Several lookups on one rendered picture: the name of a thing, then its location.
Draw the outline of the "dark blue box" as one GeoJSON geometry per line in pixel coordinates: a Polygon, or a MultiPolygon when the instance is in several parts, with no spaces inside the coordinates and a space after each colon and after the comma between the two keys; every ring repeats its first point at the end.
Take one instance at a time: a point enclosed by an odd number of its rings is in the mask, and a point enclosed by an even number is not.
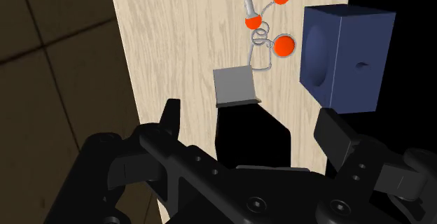
{"type": "Polygon", "coordinates": [[[305,7],[300,83],[321,106],[375,111],[395,17],[348,4],[305,7]]]}

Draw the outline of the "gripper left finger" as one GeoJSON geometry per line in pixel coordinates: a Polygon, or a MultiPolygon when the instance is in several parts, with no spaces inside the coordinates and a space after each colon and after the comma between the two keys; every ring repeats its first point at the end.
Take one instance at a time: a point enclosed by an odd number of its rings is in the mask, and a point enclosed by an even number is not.
{"type": "Polygon", "coordinates": [[[209,184],[224,167],[179,140],[181,102],[168,99],[160,122],[139,125],[127,139],[89,136],[43,224],[132,224],[116,204],[125,187],[144,182],[170,215],[166,224],[234,224],[209,184]]]}

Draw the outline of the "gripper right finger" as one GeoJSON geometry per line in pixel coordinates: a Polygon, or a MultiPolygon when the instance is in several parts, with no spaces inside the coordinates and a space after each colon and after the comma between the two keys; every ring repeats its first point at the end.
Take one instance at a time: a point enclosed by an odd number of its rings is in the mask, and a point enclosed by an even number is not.
{"type": "Polygon", "coordinates": [[[386,194],[409,224],[437,224],[437,154],[409,148],[399,155],[331,108],[320,109],[314,138],[337,171],[317,203],[318,224],[402,224],[371,202],[374,192],[386,194]]]}

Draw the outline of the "light wooden table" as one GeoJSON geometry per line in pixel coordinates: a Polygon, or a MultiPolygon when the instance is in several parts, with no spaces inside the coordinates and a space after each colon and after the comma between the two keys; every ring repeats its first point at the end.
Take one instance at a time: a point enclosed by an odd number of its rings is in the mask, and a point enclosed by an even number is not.
{"type": "MultiPolygon", "coordinates": [[[[348,0],[253,0],[269,37],[303,41],[306,6],[348,0]]],[[[262,107],[291,132],[291,165],[326,171],[314,140],[319,104],[300,84],[300,49],[287,58],[250,46],[244,0],[113,0],[132,89],[142,123],[160,119],[169,98],[181,100],[179,139],[214,154],[216,98],[213,71],[251,62],[262,107]]]]}

